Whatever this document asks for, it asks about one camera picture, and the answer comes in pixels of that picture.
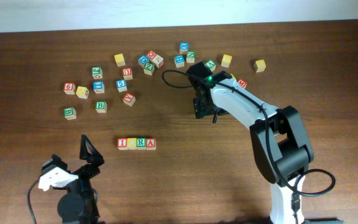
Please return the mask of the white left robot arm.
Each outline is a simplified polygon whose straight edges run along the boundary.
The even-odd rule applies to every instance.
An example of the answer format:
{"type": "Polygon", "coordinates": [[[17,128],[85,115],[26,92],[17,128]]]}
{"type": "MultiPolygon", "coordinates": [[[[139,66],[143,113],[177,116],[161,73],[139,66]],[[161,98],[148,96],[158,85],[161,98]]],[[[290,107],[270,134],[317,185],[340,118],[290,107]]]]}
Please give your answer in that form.
{"type": "Polygon", "coordinates": [[[79,158],[86,164],[73,172],[55,154],[42,165],[39,188],[47,191],[52,187],[67,192],[57,205],[63,224],[91,224],[97,223],[100,218],[96,191],[90,180],[100,173],[99,167],[104,164],[104,159],[84,134],[81,136],[79,158]]]}

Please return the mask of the red A block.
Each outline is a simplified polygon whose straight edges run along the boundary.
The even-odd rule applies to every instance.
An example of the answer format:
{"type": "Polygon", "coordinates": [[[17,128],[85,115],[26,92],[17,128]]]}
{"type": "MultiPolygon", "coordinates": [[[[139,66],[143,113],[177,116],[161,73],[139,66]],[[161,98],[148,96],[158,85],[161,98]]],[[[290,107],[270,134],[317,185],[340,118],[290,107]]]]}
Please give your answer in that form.
{"type": "Polygon", "coordinates": [[[147,138],[146,139],[146,150],[156,150],[156,139],[147,138]]]}

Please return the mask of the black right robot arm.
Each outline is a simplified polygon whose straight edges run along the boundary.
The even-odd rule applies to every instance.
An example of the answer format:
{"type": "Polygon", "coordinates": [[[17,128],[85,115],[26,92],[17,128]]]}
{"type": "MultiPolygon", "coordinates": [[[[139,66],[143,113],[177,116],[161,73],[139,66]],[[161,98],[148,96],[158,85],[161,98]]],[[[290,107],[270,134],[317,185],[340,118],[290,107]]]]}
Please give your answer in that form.
{"type": "Polygon", "coordinates": [[[196,118],[231,114],[249,130],[255,163],[270,183],[270,222],[304,223],[302,185],[314,152],[299,112],[292,106],[280,109],[263,102],[231,74],[213,73],[201,62],[186,75],[196,91],[196,118]]]}

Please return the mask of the red number block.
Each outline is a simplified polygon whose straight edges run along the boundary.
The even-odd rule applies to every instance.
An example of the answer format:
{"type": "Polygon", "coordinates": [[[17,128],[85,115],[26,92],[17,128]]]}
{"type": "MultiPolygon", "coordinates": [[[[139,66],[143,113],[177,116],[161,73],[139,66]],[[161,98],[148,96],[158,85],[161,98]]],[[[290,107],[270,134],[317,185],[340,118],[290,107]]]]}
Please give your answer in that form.
{"type": "Polygon", "coordinates": [[[117,148],[119,150],[128,150],[127,138],[118,138],[117,139],[117,148]]]}

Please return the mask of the green R block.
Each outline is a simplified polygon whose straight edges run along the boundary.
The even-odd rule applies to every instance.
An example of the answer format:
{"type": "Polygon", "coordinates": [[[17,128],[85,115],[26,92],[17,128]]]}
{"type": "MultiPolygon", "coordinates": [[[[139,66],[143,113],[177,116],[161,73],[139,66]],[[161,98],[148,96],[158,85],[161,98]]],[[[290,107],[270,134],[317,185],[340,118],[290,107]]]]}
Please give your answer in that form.
{"type": "Polygon", "coordinates": [[[136,148],[138,150],[146,150],[146,138],[137,138],[136,139],[136,148]]]}

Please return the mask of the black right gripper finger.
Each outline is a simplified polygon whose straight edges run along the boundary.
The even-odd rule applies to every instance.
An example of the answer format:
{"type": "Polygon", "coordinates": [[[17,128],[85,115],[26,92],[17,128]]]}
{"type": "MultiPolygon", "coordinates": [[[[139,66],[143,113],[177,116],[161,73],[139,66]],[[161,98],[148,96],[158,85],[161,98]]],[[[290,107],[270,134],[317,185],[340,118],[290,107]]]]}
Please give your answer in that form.
{"type": "Polygon", "coordinates": [[[226,110],[213,106],[213,124],[216,124],[218,116],[229,114],[226,110]]]}
{"type": "Polygon", "coordinates": [[[193,105],[196,119],[213,115],[213,108],[211,108],[203,98],[194,98],[193,105]]]}

